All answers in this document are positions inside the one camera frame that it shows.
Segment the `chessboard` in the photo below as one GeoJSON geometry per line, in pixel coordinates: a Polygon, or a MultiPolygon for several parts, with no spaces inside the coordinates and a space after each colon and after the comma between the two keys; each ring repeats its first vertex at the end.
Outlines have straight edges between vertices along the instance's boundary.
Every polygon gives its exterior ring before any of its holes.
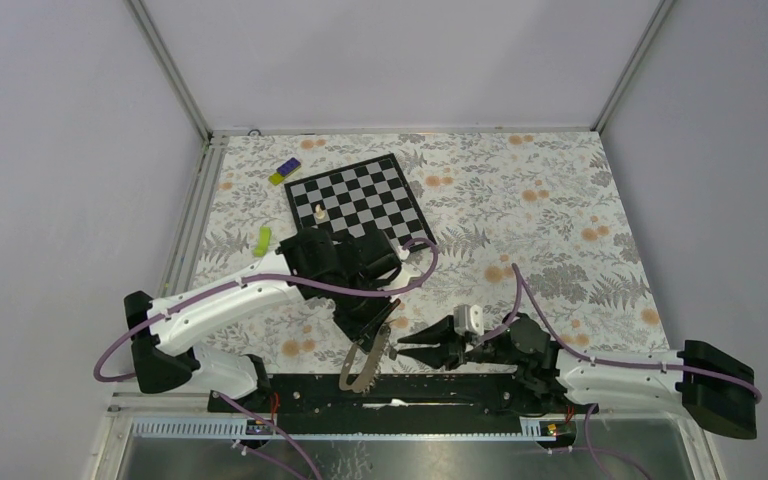
{"type": "Polygon", "coordinates": [[[353,237],[377,228],[399,245],[417,237],[435,242],[392,153],[290,182],[285,188],[297,228],[348,231],[353,237]],[[317,207],[324,218],[316,217],[317,207]]]}

